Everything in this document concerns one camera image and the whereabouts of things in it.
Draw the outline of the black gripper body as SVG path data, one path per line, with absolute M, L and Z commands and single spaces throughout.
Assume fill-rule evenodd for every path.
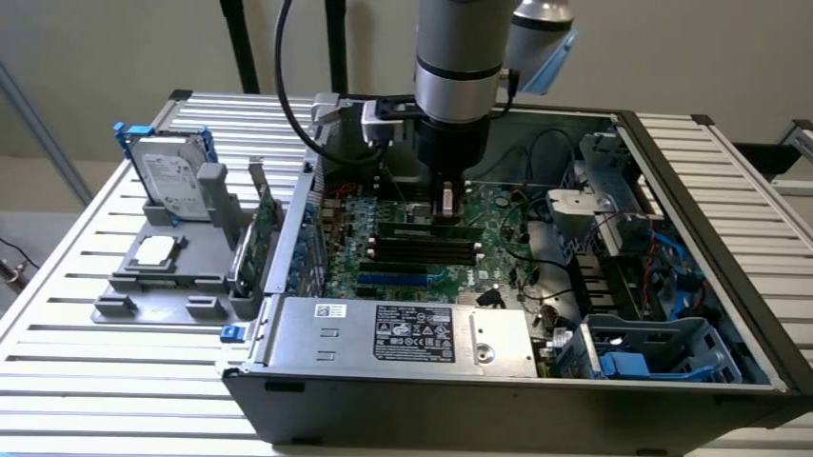
M 418 160 L 445 179 L 460 179 L 485 156 L 490 119 L 449 124 L 426 117 L 415 122 Z

